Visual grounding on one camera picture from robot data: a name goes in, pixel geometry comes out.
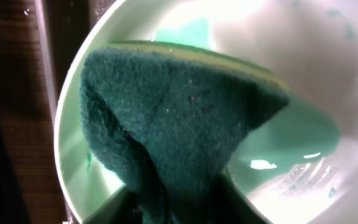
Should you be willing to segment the white plate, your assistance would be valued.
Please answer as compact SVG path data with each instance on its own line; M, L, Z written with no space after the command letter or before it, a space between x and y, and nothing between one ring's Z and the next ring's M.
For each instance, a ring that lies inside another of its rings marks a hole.
M272 223L358 223L358 0L103 1L81 59L117 40L207 48L273 70L292 103L227 170Z

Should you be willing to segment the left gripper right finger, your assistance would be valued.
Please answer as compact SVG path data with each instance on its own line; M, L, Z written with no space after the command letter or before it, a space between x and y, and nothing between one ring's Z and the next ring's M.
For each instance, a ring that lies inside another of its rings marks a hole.
M272 224L241 194L232 182L228 170L222 173L222 223Z

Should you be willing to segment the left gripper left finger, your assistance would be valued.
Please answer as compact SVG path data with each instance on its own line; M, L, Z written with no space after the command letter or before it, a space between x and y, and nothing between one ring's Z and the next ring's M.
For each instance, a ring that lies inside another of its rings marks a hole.
M114 192L84 224L141 224L142 211L137 200L126 186Z

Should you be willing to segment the green yellow sponge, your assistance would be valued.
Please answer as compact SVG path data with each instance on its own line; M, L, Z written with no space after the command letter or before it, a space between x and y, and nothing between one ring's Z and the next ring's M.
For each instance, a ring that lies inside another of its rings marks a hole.
M205 49L118 42L80 77L86 142L144 223L216 223L214 185L239 143L290 102L271 73Z

